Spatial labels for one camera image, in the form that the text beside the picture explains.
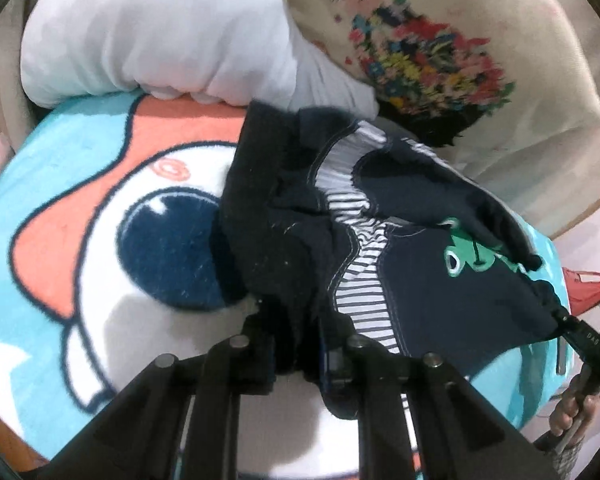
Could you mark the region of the right hand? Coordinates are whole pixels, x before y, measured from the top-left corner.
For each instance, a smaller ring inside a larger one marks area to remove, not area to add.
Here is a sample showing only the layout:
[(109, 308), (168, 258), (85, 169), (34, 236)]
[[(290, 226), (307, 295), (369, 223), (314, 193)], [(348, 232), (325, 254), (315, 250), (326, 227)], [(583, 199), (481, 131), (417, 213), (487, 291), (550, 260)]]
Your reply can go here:
[(573, 378), (548, 419), (550, 433), (560, 437), (573, 426), (576, 418), (582, 414), (580, 426), (569, 442), (571, 446), (576, 445), (584, 438), (588, 426), (591, 425), (595, 417), (598, 404), (600, 404), (599, 396), (586, 396), (582, 399), (582, 402), (579, 402), (577, 399), (579, 393), (578, 382), (579, 378)]

